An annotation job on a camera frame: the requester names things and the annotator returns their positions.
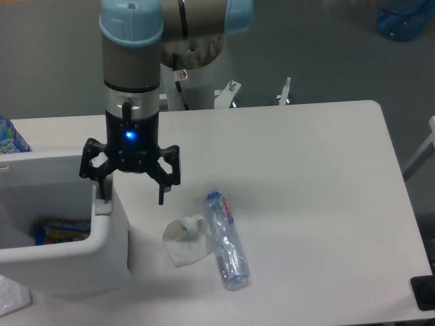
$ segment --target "white paper towel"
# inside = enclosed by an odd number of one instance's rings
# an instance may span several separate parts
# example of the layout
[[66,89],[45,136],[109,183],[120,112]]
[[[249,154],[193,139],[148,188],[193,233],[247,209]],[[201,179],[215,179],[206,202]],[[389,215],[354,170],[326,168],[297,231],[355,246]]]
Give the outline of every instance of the white paper towel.
[[175,267],[191,265],[213,249],[209,224],[201,215],[185,216],[170,222],[162,239]]

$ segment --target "white plastic bin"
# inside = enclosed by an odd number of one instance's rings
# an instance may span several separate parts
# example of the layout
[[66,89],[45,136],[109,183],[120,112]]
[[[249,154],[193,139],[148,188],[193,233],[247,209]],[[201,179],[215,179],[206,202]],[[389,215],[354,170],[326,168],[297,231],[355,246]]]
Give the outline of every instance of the white plastic bin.
[[[116,191],[78,176],[80,151],[0,156],[0,274],[48,294],[121,287],[128,270],[129,222]],[[38,219],[91,219],[86,240],[34,245]]]

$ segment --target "plastic water bottle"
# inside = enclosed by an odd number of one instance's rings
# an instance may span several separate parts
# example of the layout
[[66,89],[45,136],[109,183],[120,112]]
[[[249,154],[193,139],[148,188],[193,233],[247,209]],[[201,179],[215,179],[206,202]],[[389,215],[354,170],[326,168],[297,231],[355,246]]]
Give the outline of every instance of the plastic water bottle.
[[434,4],[435,0],[384,0],[377,14],[377,27],[389,39],[414,39],[428,22]]
[[11,120],[0,114],[0,154],[31,151]]
[[247,284],[250,272],[226,197],[217,190],[210,191],[205,212],[224,286],[239,289]]

